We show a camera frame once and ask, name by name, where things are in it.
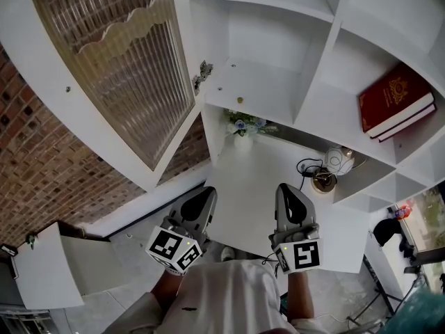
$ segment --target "white shelving unit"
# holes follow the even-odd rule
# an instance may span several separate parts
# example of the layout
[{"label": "white shelving unit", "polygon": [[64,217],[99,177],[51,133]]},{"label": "white shelving unit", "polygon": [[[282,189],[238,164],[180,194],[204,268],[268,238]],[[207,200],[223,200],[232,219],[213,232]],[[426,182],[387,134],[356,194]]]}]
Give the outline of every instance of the white shelving unit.
[{"label": "white shelving unit", "polygon": [[[190,9],[199,59],[215,65],[202,111],[214,165],[227,108],[368,156],[338,177],[333,203],[374,212],[445,179],[445,0],[190,0]],[[430,83],[437,112],[379,143],[362,132],[357,96],[400,62]]]}]

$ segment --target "red object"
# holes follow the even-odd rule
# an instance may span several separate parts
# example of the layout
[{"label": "red object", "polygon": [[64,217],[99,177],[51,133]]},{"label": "red object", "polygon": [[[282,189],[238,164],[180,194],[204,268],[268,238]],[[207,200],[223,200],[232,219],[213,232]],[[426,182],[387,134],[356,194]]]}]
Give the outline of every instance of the red object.
[{"label": "red object", "polygon": [[[434,102],[430,92],[430,86],[425,79],[406,64],[398,64],[360,94],[359,107],[363,132],[369,134],[371,138],[379,137],[409,120]],[[425,98],[425,103],[421,107],[417,107],[419,103],[413,105],[422,98]],[[405,113],[402,116],[393,118],[403,111]],[[377,132],[375,128],[390,118],[393,120],[387,122],[388,126]]]},{"label": "red object", "polygon": [[407,218],[411,214],[411,208],[407,205],[403,205],[402,207],[398,208],[395,212],[396,218],[398,220],[402,220],[404,218]]}]

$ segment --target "person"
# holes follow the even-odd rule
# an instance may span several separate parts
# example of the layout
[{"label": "person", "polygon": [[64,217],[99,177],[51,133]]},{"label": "person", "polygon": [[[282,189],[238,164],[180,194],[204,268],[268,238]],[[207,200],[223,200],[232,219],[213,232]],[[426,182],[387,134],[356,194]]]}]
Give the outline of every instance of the person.
[{"label": "person", "polygon": [[192,266],[185,276],[166,269],[104,334],[327,333],[314,319],[305,272],[288,276],[286,320],[272,266],[232,260],[231,248],[222,253],[222,262]]}]

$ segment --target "red book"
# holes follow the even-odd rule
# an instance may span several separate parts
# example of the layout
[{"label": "red book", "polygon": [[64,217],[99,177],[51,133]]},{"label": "red book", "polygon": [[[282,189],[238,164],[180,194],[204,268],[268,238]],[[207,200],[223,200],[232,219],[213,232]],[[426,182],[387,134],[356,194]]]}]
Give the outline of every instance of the red book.
[{"label": "red book", "polygon": [[362,129],[371,138],[388,134],[434,103],[429,84],[400,63],[359,96]]}]

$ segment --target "tiled floor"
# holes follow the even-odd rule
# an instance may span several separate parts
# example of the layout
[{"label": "tiled floor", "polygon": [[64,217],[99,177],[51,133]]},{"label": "tiled floor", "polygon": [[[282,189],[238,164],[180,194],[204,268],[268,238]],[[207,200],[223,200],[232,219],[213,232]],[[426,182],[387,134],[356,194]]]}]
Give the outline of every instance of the tiled floor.
[{"label": "tiled floor", "polygon": [[[169,210],[166,207],[111,237],[115,252],[128,272],[128,283],[107,292],[85,296],[84,306],[67,308],[66,312],[63,309],[52,310],[60,334],[100,334],[124,309],[153,288],[163,267],[151,260],[144,249],[153,227],[161,224]],[[198,261],[218,260],[222,247],[221,244],[212,244]],[[348,315],[358,313],[375,296],[373,280],[364,265],[357,274],[324,270],[313,270],[308,274],[316,316],[330,313],[344,320]],[[281,292],[287,292],[287,277],[282,273],[279,273],[278,283]],[[386,313],[386,306],[379,298],[358,321],[364,323],[385,316]],[[319,320],[330,333],[348,329],[346,323],[338,323],[329,316]]]}]

